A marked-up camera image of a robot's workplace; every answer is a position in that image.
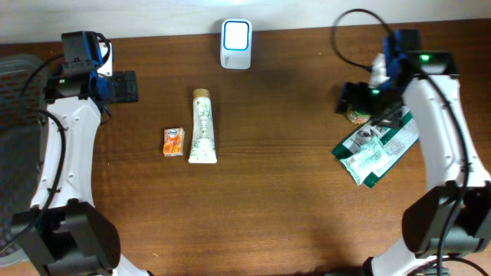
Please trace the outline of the white tube with tan cap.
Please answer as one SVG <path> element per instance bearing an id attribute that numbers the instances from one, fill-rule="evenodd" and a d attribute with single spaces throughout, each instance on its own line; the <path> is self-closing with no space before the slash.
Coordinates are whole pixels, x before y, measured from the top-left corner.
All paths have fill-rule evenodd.
<path id="1" fill-rule="evenodd" d="M 193 136 L 189 163 L 217 163 L 210 92 L 204 88 L 193 91 Z"/>

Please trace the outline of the teal wipes packet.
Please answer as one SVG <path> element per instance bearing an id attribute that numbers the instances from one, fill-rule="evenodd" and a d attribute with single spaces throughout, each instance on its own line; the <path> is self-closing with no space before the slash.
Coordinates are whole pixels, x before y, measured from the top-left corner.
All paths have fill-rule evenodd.
<path id="1" fill-rule="evenodd" d="M 360 186 L 371 173 L 383 169 L 393 159 L 394 156 L 386 151 L 383 143 L 377 137 L 373 137 L 363 144 L 357 153 L 341 159 L 340 162 Z"/>

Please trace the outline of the small orange carton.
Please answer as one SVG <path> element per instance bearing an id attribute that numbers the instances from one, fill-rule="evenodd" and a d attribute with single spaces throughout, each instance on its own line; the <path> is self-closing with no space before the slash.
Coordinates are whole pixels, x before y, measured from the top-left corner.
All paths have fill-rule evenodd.
<path id="1" fill-rule="evenodd" d="M 182 156 L 185 131 L 183 128 L 164 130 L 163 155 L 165 157 Z"/>

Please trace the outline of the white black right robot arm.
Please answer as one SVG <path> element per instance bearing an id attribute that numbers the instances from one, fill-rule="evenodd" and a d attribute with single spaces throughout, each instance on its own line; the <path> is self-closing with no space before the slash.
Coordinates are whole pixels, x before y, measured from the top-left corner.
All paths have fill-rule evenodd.
<path id="1" fill-rule="evenodd" d="M 490 174 L 475 151 L 460 104 L 460 83 L 448 52 L 399 51 L 386 58 L 376 87 L 346 83 L 337 110 L 359 107 L 372 123 L 406 106 L 415 119 L 427 193 L 402 219 L 402 240 L 369 258 L 359 275 L 410 275 L 483 251 L 490 243 Z"/>

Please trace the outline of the green white package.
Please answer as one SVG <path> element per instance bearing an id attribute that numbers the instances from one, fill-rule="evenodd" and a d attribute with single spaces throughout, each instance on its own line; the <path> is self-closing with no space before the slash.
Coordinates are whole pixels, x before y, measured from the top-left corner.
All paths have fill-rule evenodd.
<path id="1" fill-rule="evenodd" d="M 361 185 L 373 188 L 412 145 L 418 141 L 417 126 L 410 110 L 407 107 L 402 107 L 402 112 L 403 123 L 401 128 L 372 126 L 369 123 L 365 123 L 345 137 L 331 151 L 333 156 L 340 161 L 357 153 L 360 147 L 373 137 L 377 137 L 383 143 L 386 151 L 393 155 L 394 159 L 378 172 L 372 172 Z"/>

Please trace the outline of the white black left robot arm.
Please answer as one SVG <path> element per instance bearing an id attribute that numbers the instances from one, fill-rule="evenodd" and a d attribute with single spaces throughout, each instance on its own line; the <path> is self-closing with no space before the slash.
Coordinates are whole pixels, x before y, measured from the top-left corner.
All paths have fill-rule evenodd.
<path id="1" fill-rule="evenodd" d="M 109 104 L 139 99 L 136 74 L 113 71 L 114 51 L 101 33 L 61 37 L 61 74 L 43 89 L 38 114 L 48 129 L 37 190 L 12 218 L 12 241 L 41 275 L 146 275 L 121 253 L 116 227 L 94 207 L 95 136 Z"/>

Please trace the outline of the green lid jar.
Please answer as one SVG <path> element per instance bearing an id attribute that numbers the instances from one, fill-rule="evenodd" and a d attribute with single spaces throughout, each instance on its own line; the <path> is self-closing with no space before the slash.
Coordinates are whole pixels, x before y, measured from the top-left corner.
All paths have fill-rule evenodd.
<path id="1" fill-rule="evenodd" d="M 369 114 L 356 110 L 348 110 L 345 116 L 351 123 L 355 123 L 355 124 L 364 124 L 368 122 L 371 118 Z"/>

